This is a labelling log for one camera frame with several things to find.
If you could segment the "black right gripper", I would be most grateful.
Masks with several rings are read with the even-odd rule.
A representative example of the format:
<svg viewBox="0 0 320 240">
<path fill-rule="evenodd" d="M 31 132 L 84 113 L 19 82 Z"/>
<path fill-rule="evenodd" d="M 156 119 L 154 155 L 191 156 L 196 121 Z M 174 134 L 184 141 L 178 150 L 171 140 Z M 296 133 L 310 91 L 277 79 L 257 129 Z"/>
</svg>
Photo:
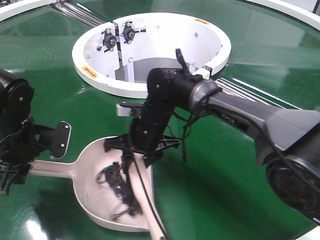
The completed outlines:
<svg viewBox="0 0 320 240">
<path fill-rule="evenodd" d="M 134 119 L 128 133 L 104 141 L 104 151 L 121 150 L 126 167 L 133 161 L 134 153 L 141 154 L 148 167 L 163 156 L 165 149 L 178 148 L 180 145 L 178 138 L 163 134 L 164 128 L 164 125 L 161 128 L 156 125 L 146 129 L 141 126 L 140 119 Z"/>
</svg>

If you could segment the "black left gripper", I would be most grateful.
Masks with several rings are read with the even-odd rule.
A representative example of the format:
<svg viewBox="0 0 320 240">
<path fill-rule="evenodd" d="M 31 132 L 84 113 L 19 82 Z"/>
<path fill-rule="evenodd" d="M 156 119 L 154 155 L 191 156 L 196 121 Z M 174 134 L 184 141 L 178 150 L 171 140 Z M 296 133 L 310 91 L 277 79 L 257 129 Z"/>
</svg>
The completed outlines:
<svg viewBox="0 0 320 240">
<path fill-rule="evenodd" d="M 0 194 L 8 195 L 12 184 L 23 185 L 31 162 L 51 149 L 55 128 L 35 124 L 28 117 L 8 133 L 0 131 Z"/>
</svg>

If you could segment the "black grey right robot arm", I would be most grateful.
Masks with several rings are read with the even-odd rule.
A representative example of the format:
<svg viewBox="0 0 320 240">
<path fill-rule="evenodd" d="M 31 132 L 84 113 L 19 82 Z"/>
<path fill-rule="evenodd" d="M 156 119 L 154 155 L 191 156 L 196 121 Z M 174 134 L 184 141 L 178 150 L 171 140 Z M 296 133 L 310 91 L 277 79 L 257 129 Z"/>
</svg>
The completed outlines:
<svg viewBox="0 0 320 240">
<path fill-rule="evenodd" d="M 106 151 L 120 149 L 129 158 L 146 156 L 152 164 L 168 147 L 167 124 L 179 107 L 189 112 L 188 129 L 199 118 L 213 115 L 255 142 L 257 163 L 266 165 L 274 193 L 311 221 L 320 221 L 320 114 L 287 109 L 224 93 L 217 82 L 191 74 L 180 49 L 180 68 L 154 68 L 147 76 L 148 96 L 132 105 L 129 132 L 104 142 Z"/>
</svg>

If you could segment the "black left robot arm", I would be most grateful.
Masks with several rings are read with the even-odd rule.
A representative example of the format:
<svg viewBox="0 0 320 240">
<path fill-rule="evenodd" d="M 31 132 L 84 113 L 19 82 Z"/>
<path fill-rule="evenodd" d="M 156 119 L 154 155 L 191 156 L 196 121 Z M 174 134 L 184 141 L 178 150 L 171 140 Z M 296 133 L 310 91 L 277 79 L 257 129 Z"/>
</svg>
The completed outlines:
<svg viewBox="0 0 320 240">
<path fill-rule="evenodd" d="M 12 184 L 24 184 L 30 163 L 51 149 L 54 129 L 34 123 L 30 116 L 34 88 L 4 69 L 0 71 L 0 194 Z"/>
</svg>

